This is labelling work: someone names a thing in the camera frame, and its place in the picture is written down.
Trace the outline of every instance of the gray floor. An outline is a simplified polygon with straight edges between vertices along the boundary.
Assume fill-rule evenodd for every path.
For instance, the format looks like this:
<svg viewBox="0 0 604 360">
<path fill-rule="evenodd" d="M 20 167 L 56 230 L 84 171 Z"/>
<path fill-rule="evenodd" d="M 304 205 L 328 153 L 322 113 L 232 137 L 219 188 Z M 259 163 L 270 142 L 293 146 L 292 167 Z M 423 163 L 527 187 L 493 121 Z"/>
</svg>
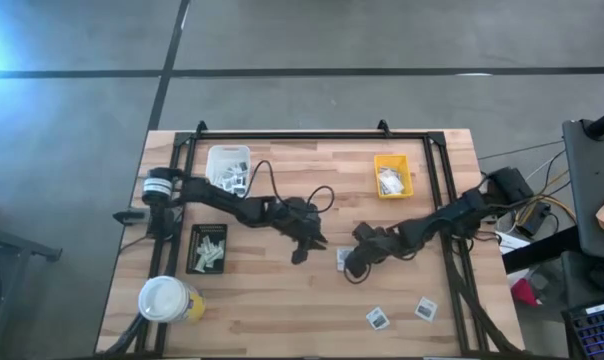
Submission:
<svg viewBox="0 0 604 360">
<path fill-rule="evenodd" d="M 0 0 L 0 70 L 161 69 L 178 0 Z M 604 66 L 604 0 L 195 0 L 176 68 Z M 0 227 L 34 261 L 4 350 L 92 352 L 157 79 L 0 80 Z M 160 129 L 471 128 L 479 157 L 604 113 L 604 75 L 173 79 Z M 481 160 L 524 174 L 562 145 Z M 559 162 L 557 172 L 565 163 Z M 542 183 L 542 174 L 531 179 Z M 559 197 L 571 202 L 570 191 Z M 562 218 L 562 226 L 568 225 Z M 563 338 L 521 314 L 527 346 Z"/>
</svg>

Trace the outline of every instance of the yellow container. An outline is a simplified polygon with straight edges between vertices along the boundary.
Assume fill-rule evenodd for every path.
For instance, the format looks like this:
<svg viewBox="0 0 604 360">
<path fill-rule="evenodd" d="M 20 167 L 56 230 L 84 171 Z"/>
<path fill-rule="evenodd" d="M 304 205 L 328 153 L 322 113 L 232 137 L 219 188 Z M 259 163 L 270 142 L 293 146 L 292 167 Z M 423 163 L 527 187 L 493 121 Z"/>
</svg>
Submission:
<svg viewBox="0 0 604 360">
<path fill-rule="evenodd" d="M 409 162 L 406 155 L 375 155 L 375 182 L 378 185 L 378 197 L 380 199 L 402 199 L 413 195 L 413 184 L 411 183 L 411 171 L 409 171 Z M 401 194 L 384 195 L 380 189 L 381 167 L 392 168 L 402 175 L 402 185 L 404 190 Z"/>
</svg>

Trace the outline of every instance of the wooden table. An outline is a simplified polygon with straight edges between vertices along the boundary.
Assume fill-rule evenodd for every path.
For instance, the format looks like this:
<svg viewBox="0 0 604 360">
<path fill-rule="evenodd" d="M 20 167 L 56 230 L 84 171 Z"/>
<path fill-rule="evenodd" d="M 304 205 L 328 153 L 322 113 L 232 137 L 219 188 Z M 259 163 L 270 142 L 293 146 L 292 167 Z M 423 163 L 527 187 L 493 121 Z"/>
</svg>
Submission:
<svg viewBox="0 0 604 360">
<path fill-rule="evenodd" d="M 468 130 L 444 130 L 458 193 L 480 181 Z M 141 183 L 149 169 L 167 166 L 174 132 L 155 131 L 147 138 L 132 205 L 143 207 Z M 271 161 L 282 197 L 307 197 L 319 185 L 336 192 L 333 208 L 321 214 L 326 251 L 290 263 L 295 243 L 271 228 L 249 229 L 234 218 L 202 204 L 185 211 L 177 277 L 201 290 L 207 300 L 197 324 L 169 326 L 166 356 L 421 356 L 459 352 L 449 287 L 439 239 L 429 242 L 413 261 L 389 258 L 376 265 L 363 284 L 348 283 L 336 270 L 336 248 L 354 246 L 351 231 L 361 221 L 389 226 L 433 212 L 423 145 L 416 140 L 242 140 L 198 141 L 193 174 L 204 175 L 208 150 L 219 144 L 245 144 L 251 162 Z M 407 154 L 415 195 L 402 200 L 377 197 L 373 156 Z M 444 186 L 441 163 L 436 166 Z M 258 174 L 251 195 L 271 195 L 268 175 Z M 323 208 L 328 195 L 314 202 Z M 187 275 L 191 225 L 229 225 L 225 274 Z M 122 245 L 146 227 L 126 230 Z M 108 348 L 137 313 L 137 295 L 148 275 L 152 241 L 128 248 L 118 259 L 97 349 Z M 496 242 L 476 241 L 471 252 L 480 301 L 509 340 L 523 348 L 513 301 Z M 421 297 L 439 307 L 433 323 L 418 318 Z M 380 306 L 391 325 L 374 331 L 365 315 Z M 465 311 L 469 337 L 471 317 Z"/>
</svg>

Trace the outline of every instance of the white container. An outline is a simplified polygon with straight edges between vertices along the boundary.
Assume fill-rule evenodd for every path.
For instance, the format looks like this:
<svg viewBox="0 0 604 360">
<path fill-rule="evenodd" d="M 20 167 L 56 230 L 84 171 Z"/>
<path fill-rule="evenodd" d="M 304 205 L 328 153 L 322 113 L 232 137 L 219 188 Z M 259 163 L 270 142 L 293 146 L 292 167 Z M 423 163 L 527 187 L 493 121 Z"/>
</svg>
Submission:
<svg viewBox="0 0 604 360">
<path fill-rule="evenodd" d="M 206 177 L 209 181 L 218 185 L 218 180 L 227 172 L 240 163 L 246 164 L 245 186 L 248 185 L 248 175 L 251 172 L 251 150 L 244 145 L 215 145 L 209 149 L 206 159 Z"/>
<path fill-rule="evenodd" d="M 138 310 L 149 321 L 198 321 L 204 308 L 197 290 L 171 276 L 149 279 L 138 296 Z"/>
</svg>

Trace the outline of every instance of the small card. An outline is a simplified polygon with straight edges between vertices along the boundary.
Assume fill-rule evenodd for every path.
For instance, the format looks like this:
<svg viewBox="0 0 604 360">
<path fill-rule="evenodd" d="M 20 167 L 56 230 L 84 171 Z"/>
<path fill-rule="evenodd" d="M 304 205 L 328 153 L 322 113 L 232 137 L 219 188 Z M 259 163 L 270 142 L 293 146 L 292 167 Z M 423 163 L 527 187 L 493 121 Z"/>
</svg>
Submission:
<svg viewBox="0 0 604 360">
<path fill-rule="evenodd" d="M 373 311 L 371 311 L 370 313 L 368 313 L 366 315 L 366 319 L 369 321 L 369 324 L 373 326 L 374 330 L 384 329 L 391 323 L 389 322 L 389 319 L 386 317 L 386 315 L 384 315 L 384 312 L 382 312 L 382 309 L 380 309 L 379 306 L 373 309 Z"/>
<path fill-rule="evenodd" d="M 417 309 L 415 309 L 415 315 L 421 317 L 422 319 L 433 322 L 435 318 L 435 312 L 438 310 L 438 304 L 433 301 L 422 297 L 420 299 L 420 303 L 418 304 Z"/>
<path fill-rule="evenodd" d="M 337 251 L 338 271 L 344 271 L 344 260 L 355 249 L 353 246 L 339 247 Z"/>
</svg>

